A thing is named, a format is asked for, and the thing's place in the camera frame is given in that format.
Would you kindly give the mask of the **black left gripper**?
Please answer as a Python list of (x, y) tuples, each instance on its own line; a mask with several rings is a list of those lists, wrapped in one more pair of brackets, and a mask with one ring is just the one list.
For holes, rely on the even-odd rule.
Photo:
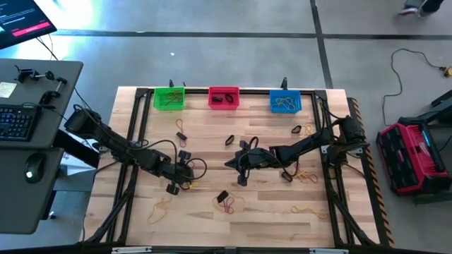
[(189, 166), (189, 160), (191, 159), (190, 152), (185, 150), (179, 152), (179, 160), (176, 160), (175, 163), (171, 162), (169, 156), (164, 155), (157, 150), (153, 150), (153, 152), (160, 157), (157, 164), (151, 169), (151, 174), (155, 176), (163, 176), (167, 180), (170, 180), (170, 183), (166, 187), (166, 191), (169, 194), (177, 195), (183, 184), (191, 184), (194, 180), (194, 171)]

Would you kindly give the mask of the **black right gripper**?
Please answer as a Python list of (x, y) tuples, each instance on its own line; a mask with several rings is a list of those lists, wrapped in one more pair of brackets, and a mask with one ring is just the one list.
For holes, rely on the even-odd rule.
[(247, 186), (249, 174), (252, 169), (278, 168), (280, 163), (278, 159), (270, 152), (263, 148), (251, 146), (246, 141), (239, 142), (240, 152), (236, 152), (234, 157), (225, 162), (226, 167), (230, 167), (239, 172), (237, 183), (240, 186)]

